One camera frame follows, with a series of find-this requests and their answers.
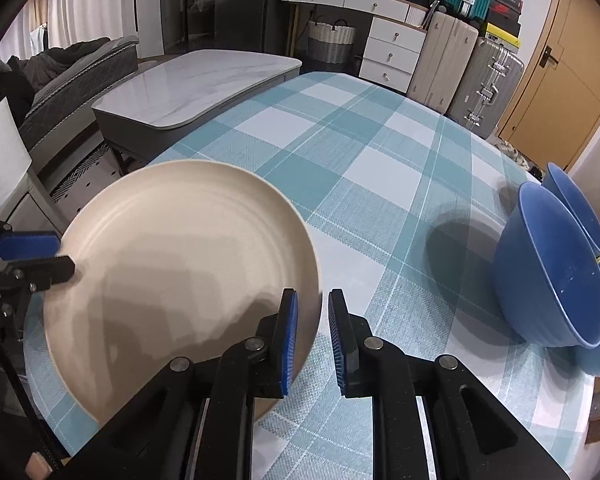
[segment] plate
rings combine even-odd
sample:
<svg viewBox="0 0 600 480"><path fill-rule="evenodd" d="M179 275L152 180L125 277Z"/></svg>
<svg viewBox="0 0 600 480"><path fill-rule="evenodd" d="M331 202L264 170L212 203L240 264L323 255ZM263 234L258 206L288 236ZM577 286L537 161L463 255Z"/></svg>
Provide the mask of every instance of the plate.
<svg viewBox="0 0 600 480"><path fill-rule="evenodd" d="M171 358L219 356L298 292L294 377L322 292L302 217L271 184L204 160L149 166L89 202L62 237L74 278L45 297L49 353L75 400L105 424ZM257 399L256 418L275 405Z"/></svg>

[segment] checkered tablecloth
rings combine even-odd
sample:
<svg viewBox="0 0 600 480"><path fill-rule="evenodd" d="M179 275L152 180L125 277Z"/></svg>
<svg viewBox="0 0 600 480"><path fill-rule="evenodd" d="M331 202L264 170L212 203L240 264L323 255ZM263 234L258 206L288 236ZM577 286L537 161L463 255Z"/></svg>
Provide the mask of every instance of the checkered tablecloth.
<svg viewBox="0 0 600 480"><path fill-rule="evenodd" d="M516 164L425 107L331 73L300 76L231 108L155 162L180 158L235 164L276 186L307 222L325 292L342 288L350 312L407 354L456 355L571 468L593 379L567 349L513 333L491 283L516 192L532 180ZM290 395L256 424L256 479L372 476L371 402L340 397L326 310ZM34 398L74 453L96 425L51 363L41 305L30 309L26 330Z"/></svg>

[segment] metal bolt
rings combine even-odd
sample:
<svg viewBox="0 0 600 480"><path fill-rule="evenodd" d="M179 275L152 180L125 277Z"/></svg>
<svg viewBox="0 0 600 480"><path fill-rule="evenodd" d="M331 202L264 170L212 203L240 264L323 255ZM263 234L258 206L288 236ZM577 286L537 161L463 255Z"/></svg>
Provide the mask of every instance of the metal bolt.
<svg viewBox="0 0 600 480"><path fill-rule="evenodd" d="M443 355L438 359L440 366L446 368L447 370L455 370L458 368L458 359L453 357L452 355Z"/></svg>
<svg viewBox="0 0 600 480"><path fill-rule="evenodd" d="M183 372L189 368L189 360L186 357L176 357L169 363L169 368L174 372Z"/></svg>
<svg viewBox="0 0 600 480"><path fill-rule="evenodd" d="M262 350L264 348L264 341L259 337L250 337L244 342L244 347L252 352Z"/></svg>
<svg viewBox="0 0 600 480"><path fill-rule="evenodd" d="M379 350L384 345L384 341L379 337L367 337L365 339L365 346L370 350Z"/></svg>

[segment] white marble tabletop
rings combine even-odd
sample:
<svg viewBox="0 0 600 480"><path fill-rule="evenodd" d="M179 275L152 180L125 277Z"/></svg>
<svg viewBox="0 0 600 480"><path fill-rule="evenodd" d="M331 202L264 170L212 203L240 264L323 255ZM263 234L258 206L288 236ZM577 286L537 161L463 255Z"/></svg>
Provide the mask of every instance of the white marble tabletop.
<svg viewBox="0 0 600 480"><path fill-rule="evenodd" d="M301 65L271 54L197 50L122 83L93 108L158 129L175 128Z"/></svg>

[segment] silver suitcase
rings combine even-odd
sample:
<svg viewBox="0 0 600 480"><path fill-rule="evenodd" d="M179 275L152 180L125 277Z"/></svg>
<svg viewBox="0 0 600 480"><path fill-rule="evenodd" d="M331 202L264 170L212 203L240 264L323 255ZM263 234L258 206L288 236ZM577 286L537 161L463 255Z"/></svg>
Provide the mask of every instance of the silver suitcase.
<svg viewBox="0 0 600 480"><path fill-rule="evenodd" d="M478 38L446 116L487 139L509 105L524 71L524 63L504 46Z"/></svg>
<svg viewBox="0 0 600 480"><path fill-rule="evenodd" d="M446 113L474 50L478 31L448 14L436 12L427 32L407 97Z"/></svg>

